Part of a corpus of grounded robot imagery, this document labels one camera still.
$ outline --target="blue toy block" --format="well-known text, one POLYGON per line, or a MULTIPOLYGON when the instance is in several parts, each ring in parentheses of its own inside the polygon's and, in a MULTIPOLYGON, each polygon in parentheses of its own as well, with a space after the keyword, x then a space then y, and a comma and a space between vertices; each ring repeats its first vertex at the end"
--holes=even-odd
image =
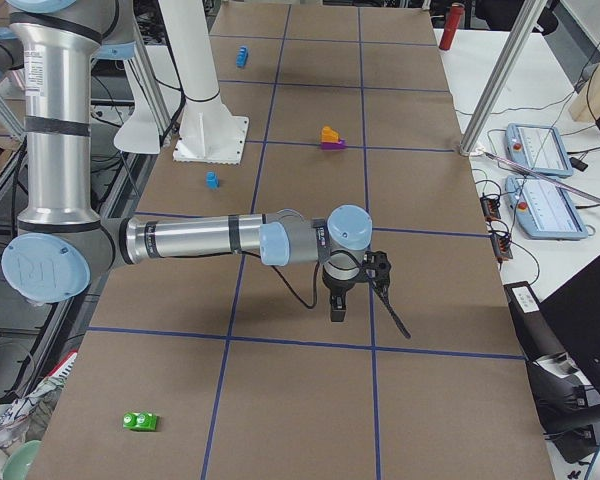
POLYGON ((215 172, 207 172, 207 187, 216 189, 220 186, 220 181, 215 172))
POLYGON ((247 64, 247 58, 249 58, 249 49, 242 45, 238 50, 238 56, 236 57, 236 66, 238 68, 244 68, 247 64))

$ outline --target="blue tape line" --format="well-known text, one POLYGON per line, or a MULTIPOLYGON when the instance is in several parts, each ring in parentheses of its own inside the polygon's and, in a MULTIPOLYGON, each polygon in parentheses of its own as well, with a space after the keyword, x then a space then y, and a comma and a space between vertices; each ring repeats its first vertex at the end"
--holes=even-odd
POLYGON ((506 353, 456 352, 451 350, 427 350, 420 348, 401 347, 376 347, 375 349, 378 352, 413 353, 417 355, 436 355, 442 357, 485 358, 489 360, 525 360, 522 355, 511 355, 506 353))
POLYGON ((109 332, 109 333, 130 333, 132 335, 157 335, 162 337, 187 337, 187 338, 202 338, 205 340, 226 340, 225 335, 213 335, 209 333, 194 333, 194 332, 173 332, 167 330, 144 330, 135 328, 119 328, 119 327, 94 327, 87 328, 90 332, 109 332))
POLYGON ((328 343, 328 342, 312 342, 305 340, 285 340, 282 338, 256 338, 256 337, 231 337, 231 341, 249 342, 249 343, 266 343, 274 345, 294 345, 299 347, 321 347, 321 348, 339 348, 344 350, 372 350, 369 345, 355 345, 350 343, 328 343))
POLYGON ((220 397, 222 395, 222 387, 224 385, 224 374, 227 369, 227 360, 229 359, 229 348, 231 346, 231 332, 233 332, 233 324, 236 319, 236 311, 238 308, 238 298, 240 297, 240 289, 242 288, 242 275, 244 273, 245 260, 246 257, 243 256, 242 260, 240 261, 240 270, 238 271, 238 280, 236 282, 236 290, 233 296, 233 305, 231 306, 231 319, 229 320, 229 328, 227 329, 227 336, 224 344, 224 352, 222 353, 222 364, 220 365, 218 386, 216 387, 216 398, 213 402, 213 411, 211 413, 211 422, 209 423, 209 433, 207 436, 207 446, 204 452, 202 472, 200 473, 201 480, 205 480, 207 478, 207 471, 209 469, 209 459, 211 457, 211 448, 213 446, 213 435, 215 433, 216 421, 218 419, 220 397))
POLYGON ((253 192, 253 198, 251 199, 251 213, 254 213, 256 208, 256 201, 258 199, 258 190, 260 188, 260 177, 262 175, 262 168, 264 167, 264 156, 267 151, 267 139, 269 138, 269 128, 271 126, 271 117, 273 116, 273 107, 276 102, 276 91, 278 89, 278 79, 280 78, 280 65, 282 63, 282 53, 284 52, 285 37, 287 36, 287 29, 289 28, 289 16, 291 12, 291 5, 287 8, 287 19, 284 24, 284 33, 282 42, 280 43, 280 53, 278 54, 278 65, 276 67, 275 83, 273 85, 273 91, 271 92, 271 103, 269 104, 269 114, 267 115, 267 124, 264 129, 264 146, 260 152, 260 162, 258 163, 258 173, 256 174, 256 188, 253 192))
POLYGON ((365 88, 367 90, 387 90, 390 92, 424 92, 424 93, 451 93, 450 90, 440 90, 435 88, 406 88, 406 87, 369 87, 359 85, 329 85, 320 83, 294 83, 294 82, 264 82, 260 80, 236 80, 236 79, 222 79, 218 80, 219 83, 242 83, 247 85, 279 85, 284 87, 306 87, 306 88, 342 88, 342 89, 359 89, 365 88))
POLYGON ((415 230, 415 229, 402 229, 402 228, 384 228, 374 227, 375 232, 392 232, 392 233, 415 233, 421 235, 444 235, 450 237, 470 237, 470 238, 490 238, 486 233, 465 233, 465 232, 445 232, 435 230, 415 230))
MULTIPOLYGON (((242 288, 242 279, 240 278, 240 289, 242 288)), ((237 300, 234 298, 234 307, 237 305, 237 300)), ((304 340, 286 340, 281 338, 260 338, 260 337, 244 337, 244 336, 227 336, 214 335, 208 333, 195 332, 175 332, 163 330, 146 330, 136 328, 120 328, 120 327, 88 327, 88 331, 93 332, 109 332, 109 333, 127 333, 131 335, 155 335, 166 337, 185 337, 185 338, 200 338, 203 340, 231 340, 236 342, 252 342, 252 343, 268 343, 275 345, 295 345, 304 347, 319 347, 319 348, 339 348, 345 350, 376 350, 378 352, 395 352, 395 353, 410 353, 416 355, 438 355, 445 357, 471 357, 471 358, 488 358, 488 359, 504 359, 504 360, 524 360, 521 355, 510 355, 505 353, 478 353, 478 352, 460 352, 455 350, 433 350, 426 348, 402 348, 402 347, 382 347, 376 345, 355 345, 350 343, 331 343, 331 342, 314 342, 304 340)))
MULTIPOLYGON (((362 14, 358 9, 358 40, 360 41, 360 101, 362 105, 362 154, 364 159, 364 199, 369 211, 369 177, 367 164, 367 130, 364 104, 364 65, 362 48, 362 14)), ((382 480, 382 450, 380 448, 380 404, 378 401, 378 358, 376 355, 376 320, 373 304, 373 289, 368 286, 369 295, 369 329, 371 340, 371 384, 373 390, 373 432, 376 455, 376 480, 382 480)))
POLYGON ((301 37, 293 37, 286 38, 285 37, 263 37, 263 36, 251 36, 251 35, 219 35, 219 34, 210 34, 210 37, 218 37, 218 38, 252 38, 254 40, 286 40, 286 41, 295 41, 295 42, 325 42, 325 43, 370 43, 374 45, 405 45, 409 47, 438 47, 435 43, 414 43, 414 42, 379 42, 379 41, 370 41, 370 40, 336 40, 336 39, 321 39, 321 38, 301 38, 301 37))

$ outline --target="metal support rod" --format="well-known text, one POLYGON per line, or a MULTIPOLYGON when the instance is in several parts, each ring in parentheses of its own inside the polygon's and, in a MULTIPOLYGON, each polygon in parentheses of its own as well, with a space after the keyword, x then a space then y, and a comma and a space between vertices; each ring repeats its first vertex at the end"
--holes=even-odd
POLYGON ((20 123, 20 120, 16 118, 14 113, 11 111, 9 106, 5 103, 4 99, 0 96, 0 122, 4 125, 9 134, 17 139, 24 140, 24 127, 20 123))
POLYGON ((520 53, 522 53, 533 27, 538 22, 545 4, 546 0, 525 0, 522 5, 513 29, 507 37, 507 42, 500 53, 500 57, 498 57, 495 67, 493 67, 489 81, 462 137, 458 148, 461 155, 468 156, 475 147, 478 137, 500 96, 500 92, 509 78, 520 53))
POLYGON ((144 40, 135 19, 133 20, 133 36, 136 41, 136 55, 129 60, 129 63, 133 71, 138 75, 138 83, 147 98, 147 103, 158 126, 158 131, 160 135, 167 134, 165 143, 169 143, 171 140, 171 136, 167 132, 171 123, 169 111, 167 110, 167 105, 164 103, 158 82, 156 82, 156 76, 149 61, 147 49, 144 46, 144 40))
POLYGON ((591 195, 590 193, 583 192, 582 190, 579 190, 575 187, 566 185, 562 182, 559 182, 558 180, 555 180, 551 177, 543 175, 542 173, 538 173, 535 170, 531 170, 530 168, 524 167, 524 166, 514 162, 513 160, 509 160, 508 158, 499 157, 498 155, 494 155, 493 153, 489 153, 489 152, 484 152, 484 154, 487 158, 490 158, 491 160, 496 160, 498 162, 502 162, 502 163, 510 166, 511 168, 515 169, 518 172, 524 173, 525 175, 531 175, 532 177, 535 177, 535 178, 539 178, 540 180, 549 182, 558 188, 562 188, 563 190, 571 192, 574 195, 578 195, 579 197, 583 197, 583 198, 586 198, 587 200, 591 200, 592 202, 600 204, 600 198, 596 197, 595 195, 591 195))

